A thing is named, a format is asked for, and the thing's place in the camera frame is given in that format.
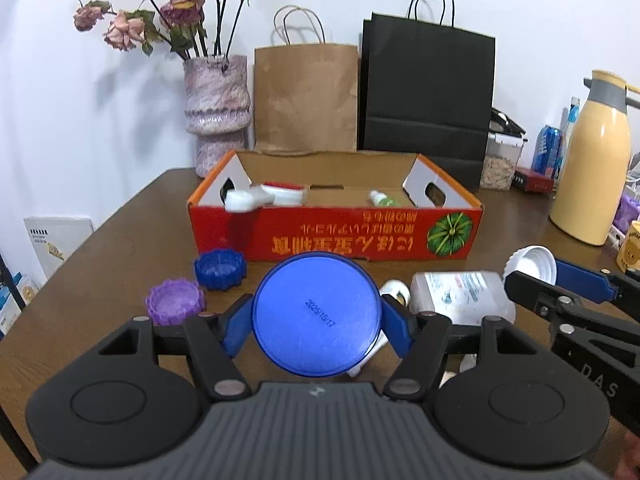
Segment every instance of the white tube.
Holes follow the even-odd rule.
[[[380,287],[380,296],[383,294],[389,294],[396,298],[400,303],[403,303],[404,306],[409,304],[409,300],[411,299],[411,293],[409,292],[409,287],[406,286],[400,280],[389,280],[382,287]],[[384,346],[388,343],[389,339],[386,338],[386,335],[382,330],[380,331],[380,335],[378,336],[378,340],[375,345],[372,346],[369,353],[364,356],[364,359],[360,361],[357,365],[355,365],[351,370],[347,371],[349,377],[357,377],[362,371],[362,367],[367,364],[372,357]]]

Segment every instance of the pink vase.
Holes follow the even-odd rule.
[[[196,173],[204,177],[228,150],[244,148],[251,123],[246,56],[184,62],[187,131],[198,136]]]

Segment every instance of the flower stem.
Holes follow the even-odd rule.
[[[221,35],[222,35],[222,18],[225,15],[226,9],[226,0],[222,0],[222,8],[220,9],[220,18],[218,19],[218,32],[216,34],[216,49],[217,51],[214,53],[215,56],[222,56],[222,43]]]
[[[220,0],[216,0],[216,7],[218,9],[218,28],[216,29],[216,43],[213,46],[213,55],[216,56],[218,52],[222,54],[222,48],[220,47],[220,31],[222,30],[222,15],[220,13]]]
[[[240,18],[240,11],[242,10],[242,5],[245,0],[240,0],[240,5],[238,5],[238,13],[236,14],[236,20],[234,21],[234,28],[231,29],[231,36],[229,37],[229,44],[226,46],[226,54],[225,57],[229,59],[229,51],[231,50],[231,42],[234,40],[234,34],[236,33],[236,26],[238,25],[238,19]]]
[[[200,51],[198,50],[198,44],[196,43],[196,37],[193,35],[193,27],[189,25],[189,32],[191,34],[191,44],[193,45],[193,51],[196,53],[196,57],[200,57]]]
[[[202,24],[204,23],[204,10],[200,9],[200,23],[198,25],[196,25],[196,28],[198,29],[198,36],[200,38],[200,46],[202,47],[202,55],[204,57],[209,57],[209,53],[207,51],[207,43],[204,40],[204,28],[202,27]]]
[[[149,0],[151,2],[151,4],[154,6],[154,9],[158,12],[158,16],[160,16],[160,19],[162,21],[164,21],[166,23],[166,26],[168,29],[171,29],[171,25],[169,25],[169,22],[164,18],[164,16],[162,15],[162,12],[160,12],[159,7],[156,5],[154,0]],[[173,43],[171,43],[171,41],[169,41],[166,37],[164,37],[162,34],[158,35],[165,40],[168,44],[170,44],[171,46],[173,46]],[[190,54],[185,50],[184,52],[176,52],[176,54],[178,54],[178,56],[180,56],[183,60],[187,60],[187,59],[191,59]]]
[[[154,6],[154,9],[158,12],[158,16],[160,17],[160,19],[163,20],[166,23],[167,28],[171,28],[169,23],[167,22],[167,20],[162,15],[162,12],[160,11],[160,8],[156,5],[155,1],[154,0],[149,0],[149,1]]]

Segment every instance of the small yellow package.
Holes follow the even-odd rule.
[[[640,221],[631,222],[625,241],[620,246],[616,263],[622,272],[627,269],[640,270]]]

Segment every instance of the blue can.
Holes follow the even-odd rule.
[[[545,126],[536,142],[536,152],[531,169],[552,178],[556,170],[556,160],[560,156],[562,132],[553,126]]]

